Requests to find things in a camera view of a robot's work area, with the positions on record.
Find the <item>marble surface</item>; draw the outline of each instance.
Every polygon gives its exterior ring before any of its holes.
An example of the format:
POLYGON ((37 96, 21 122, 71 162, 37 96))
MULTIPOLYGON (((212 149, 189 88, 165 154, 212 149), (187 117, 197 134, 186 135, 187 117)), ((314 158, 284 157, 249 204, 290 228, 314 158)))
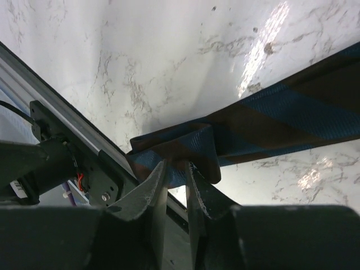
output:
MULTIPOLYGON (((4 0, 0 16, 0 40, 124 151, 360 41, 360 0, 4 0)), ((217 187, 360 212, 359 156, 353 141, 228 166, 217 187)))

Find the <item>purple wire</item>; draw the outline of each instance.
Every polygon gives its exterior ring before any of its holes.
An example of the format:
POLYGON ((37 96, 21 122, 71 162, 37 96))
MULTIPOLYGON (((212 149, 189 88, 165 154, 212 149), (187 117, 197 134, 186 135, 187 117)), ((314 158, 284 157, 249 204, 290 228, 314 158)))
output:
POLYGON ((75 202, 75 199, 74 199, 74 196, 73 194, 71 193, 71 189, 70 189, 70 186, 69 186, 69 183, 66 181, 65 183, 62 184, 62 187, 63 189, 66 191, 66 193, 70 192, 67 197, 69 198, 69 201, 71 203, 72 206, 76 206, 76 202, 75 202))

